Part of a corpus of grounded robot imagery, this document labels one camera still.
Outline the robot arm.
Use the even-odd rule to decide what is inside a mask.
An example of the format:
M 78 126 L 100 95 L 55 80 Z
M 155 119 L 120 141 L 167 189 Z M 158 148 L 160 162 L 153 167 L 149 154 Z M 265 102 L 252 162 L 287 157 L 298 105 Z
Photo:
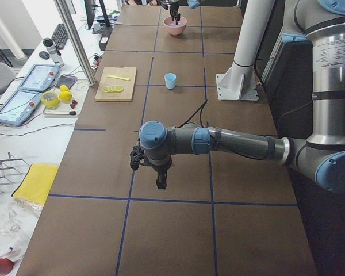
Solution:
M 187 4 L 189 6 L 189 8 L 191 9 L 195 9 L 197 7 L 199 7 L 200 5 L 200 1 L 199 0 L 188 0 Z M 178 25 L 179 21 L 181 20 L 181 14 L 179 13 L 179 0 L 175 0 L 175 1 L 169 1 L 168 4 L 168 9 L 170 12 L 170 16 L 173 22 L 175 22 L 176 25 Z
M 306 108 L 312 130 L 306 139 L 286 137 L 287 111 L 279 95 L 270 96 L 277 137 L 253 135 L 190 121 L 165 127 L 159 121 L 144 123 L 130 154 L 130 166 L 150 166 L 159 189 L 167 186 L 167 172 L 176 154 L 225 151 L 255 160 L 272 160 L 289 166 L 333 193 L 345 193 L 345 1 L 286 1 L 282 41 L 312 44 L 312 94 Z

